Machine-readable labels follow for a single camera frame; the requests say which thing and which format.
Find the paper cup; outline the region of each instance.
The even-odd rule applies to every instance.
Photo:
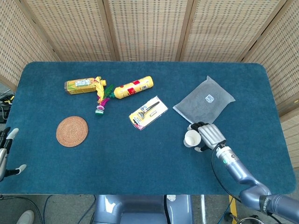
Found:
[[[195,130],[187,131],[184,138],[184,145],[188,148],[198,145],[201,141],[200,134]]]

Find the gray plastic pouch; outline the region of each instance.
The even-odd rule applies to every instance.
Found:
[[[188,96],[173,107],[191,124],[213,123],[223,109],[235,99],[209,76]]]

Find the bottle label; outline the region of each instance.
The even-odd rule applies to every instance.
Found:
[[[146,90],[147,88],[148,88],[148,86],[145,85],[145,86],[140,87],[140,90],[141,90],[141,91],[142,91],[142,90]]]
[[[140,82],[139,82],[139,80],[136,80],[136,81],[133,81],[132,82],[134,85],[138,85]]]
[[[80,80],[80,81],[75,82],[76,87],[82,87],[82,86],[88,86],[88,85],[90,85],[90,80],[89,79]]]
[[[134,88],[129,88],[128,92],[129,92],[130,95],[133,95],[133,94],[136,93],[136,91],[134,90]]]

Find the black cable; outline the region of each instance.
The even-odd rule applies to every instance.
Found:
[[[52,196],[53,195],[50,195],[50,196],[47,197],[45,205],[43,206],[43,224],[46,224],[46,221],[45,221],[45,212],[46,212],[47,202],[48,202],[49,198],[52,197]]]
[[[230,205],[232,204],[232,202],[233,202],[233,199],[230,200],[230,202],[229,202],[229,204],[228,204],[228,207],[225,209],[223,215],[221,216],[221,218],[219,219],[219,221],[218,221],[217,224],[220,224],[220,223],[221,223],[222,219],[223,219],[224,216],[225,216],[225,213],[228,211],[228,209],[229,209]]]
[[[211,154],[211,166],[212,166],[213,173],[214,173],[214,175],[215,175],[215,177],[216,177],[218,183],[219,183],[219,184],[221,185],[221,187],[222,187],[222,188],[223,188],[229,195],[231,195],[236,201],[242,203],[241,200],[240,200],[239,198],[235,197],[233,194],[230,193],[230,191],[229,191],[229,190],[222,184],[221,180],[219,179],[218,175],[216,174],[215,169],[214,169],[214,161],[213,161],[213,156],[214,156],[215,152],[216,152],[216,149],[214,149],[214,150],[212,151],[212,154]],[[275,218],[273,215],[269,214],[269,216],[270,216],[271,218],[273,218],[278,224],[282,224],[282,223],[281,223],[277,218]]]
[[[36,209],[36,211],[37,211],[37,213],[38,213],[38,216],[39,216],[39,218],[40,218],[40,222],[41,222],[41,224],[44,224],[44,223],[43,223],[43,219],[42,219],[41,212],[39,211],[37,205],[36,205],[33,201],[31,201],[30,199],[28,199],[28,198],[26,198],[26,197],[21,197],[21,196],[5,196],[5,197],[3,197],[3,199],[1,199],[1,200],[9,200],[9,199],[23,199],[23,200],[26,200],[26,201],[30,202],[31,204],[33,204],[33,206],[35,207],[35,209]]]
[[[93,213],[93,216],[92,216],[92,218],[91,218],[89,224],[93,224],[93,220],[94,220],[94,213]]]
[[[167,224],[171,224],[168,209],[167,209],[167,195],[164,195],[164,211],[167,219]]]
[[[95,204],[95,201],[97,200],[97,198],[94,195],[94,201],[92,203],[92,205],[89,207],[89,209],[84,213],[84,215],[80,218],[78,224],[82,221],[82,219],[87,215],[87,213],[90,211],[90,209],[92,209],[93,205]]]
[[[273,218],[278,224],[282,224],[277,218],[275,218],[273,215],[269,214],[271,218]]]
[[[212,151],[212,154],[211,154],[211,166],[212,166],[212,170],[213,170],[213,173],[218,181],[218,183],[220,184],[220,186],[229,194],[231,195],[236,201],[241,202],[241,200],[237,197],[235,197],[231,192],[229,192],[229,190],[222,184],[221,180],[219,179],[218,175],[216,174],[215,170],[214,170],[214,161],[213,161],[213,156],[214,156],[214,153],[216,152],[216,148],[213,149]]]

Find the colorful feather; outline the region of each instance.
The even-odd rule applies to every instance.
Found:
[[[101,103],[101,101],[104,98],[104,87],[103,87],[103,82],[104,80],[101,80],[101,76],[97,76],[94,81],[93,84],[95,86],[95,89],[97,90],[97,95],[98,95],[98,104]]]
[[[110,100],[110,98],[103,99],[101,102],[101,106],[105,106],[109,100]]]
[[[109,97],[109,95],[111,94],[112,90],[113,90],[114,86],[110,85],[105,89],[105,93],[104,93],[104,97],[103,99],[106,99],[107,97]]]

